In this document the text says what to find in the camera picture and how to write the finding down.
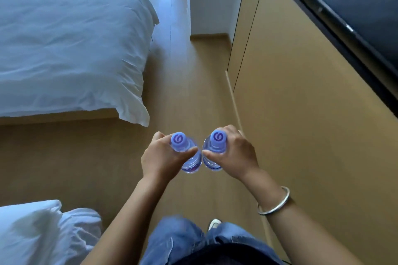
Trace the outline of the tan wooden cabinet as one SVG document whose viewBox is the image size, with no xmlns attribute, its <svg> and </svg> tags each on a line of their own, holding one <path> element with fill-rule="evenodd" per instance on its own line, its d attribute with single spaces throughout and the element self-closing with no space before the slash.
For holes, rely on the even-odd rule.
<svg viewBox="0 0 398 265">
<path fill-rule="evenodd" d="M 398 117 L 300 0 L 257 0 L 234 98 L 260 165 L 366 265 L 398 265 Z"/>
</svg>

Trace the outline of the white duvet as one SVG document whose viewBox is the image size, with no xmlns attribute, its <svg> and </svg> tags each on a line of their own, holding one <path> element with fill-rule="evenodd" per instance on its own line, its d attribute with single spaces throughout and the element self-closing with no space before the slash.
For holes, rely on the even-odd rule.
<svg viewBox="0 0 398 265">
<path fill-rule="evenodd" d="M 101 237 L 101 216 L 61 208 L 59 200 L 0 207 L 0 265 L 81 265 Z"/>
</svg>

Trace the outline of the bed with white duvet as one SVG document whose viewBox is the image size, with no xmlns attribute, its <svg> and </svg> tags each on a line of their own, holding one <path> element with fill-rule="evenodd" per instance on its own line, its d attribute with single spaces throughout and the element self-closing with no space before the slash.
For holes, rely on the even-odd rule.
<svg viewBox="0 0 398 265">
<path fill-rule="evenodd" d="M 148 127 L 150 0 L 0 0 L 0 118 L 115 110 Z"/>
</svg>

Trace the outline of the person's right forearm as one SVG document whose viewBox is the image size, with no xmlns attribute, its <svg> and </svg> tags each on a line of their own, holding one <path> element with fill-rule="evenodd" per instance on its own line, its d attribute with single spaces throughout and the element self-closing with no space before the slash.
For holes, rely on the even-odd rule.
<svg viewBox="0 0 398 265">
<path fill-rule="evenodd" d="M 264 170 L 244 184 L 258 203 L 293 265 L 363 265 L 345 246 L 311 219 Z"/>
</svg>

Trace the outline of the person's left forearm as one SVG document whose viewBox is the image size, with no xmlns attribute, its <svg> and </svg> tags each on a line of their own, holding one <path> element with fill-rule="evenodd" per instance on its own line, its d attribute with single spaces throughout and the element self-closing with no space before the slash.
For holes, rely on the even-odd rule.
<svg viewBox="0 0 398 265">
<path fill-rule="evenodd" d="M 138 265 L 150 221 L 170 179 L 144 176 L 81 265 Z"/>
</svg>

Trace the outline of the blue denim jeans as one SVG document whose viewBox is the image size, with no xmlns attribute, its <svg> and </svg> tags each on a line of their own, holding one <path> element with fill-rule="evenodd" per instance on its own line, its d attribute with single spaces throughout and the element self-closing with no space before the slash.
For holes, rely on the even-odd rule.
<svg viewBox="0 0 398 265">
<path fill-rule="evenodd" d="M 164 217 L 148 238 L 139 265 L 286 265 L 266 243 L 223 222 L 202 231 L 183 217 Z"/>
</svg>

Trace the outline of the person's right hand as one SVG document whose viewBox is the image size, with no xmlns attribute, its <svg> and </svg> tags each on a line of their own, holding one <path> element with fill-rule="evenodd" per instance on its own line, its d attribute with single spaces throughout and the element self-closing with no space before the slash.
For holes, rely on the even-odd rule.
<svg viewBox="0 0 398 265">
<path fill-rule="evenodd" d="M 233 125 L 218 128 L 227 134 L 227 146 L 224 152 L 228 164 L 222 169 L 231 177 L 246 184 L 249 178 L 259 172 L 255 148 Z"/>
</svg>

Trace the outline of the person's left hand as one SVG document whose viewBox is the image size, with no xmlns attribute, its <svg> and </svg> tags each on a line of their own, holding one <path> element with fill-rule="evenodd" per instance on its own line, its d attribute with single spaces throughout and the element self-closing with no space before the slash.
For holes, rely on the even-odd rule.
<svg viewBox="0 0 398 265">
<path fill-rule="evenodd" d="M 177 176 L 182 167 L 175 167 L 171 139 L 173 133 L 156 132 L 141 157 L 143 179 L 157 185 L 167 184 Z"/>
</svg>

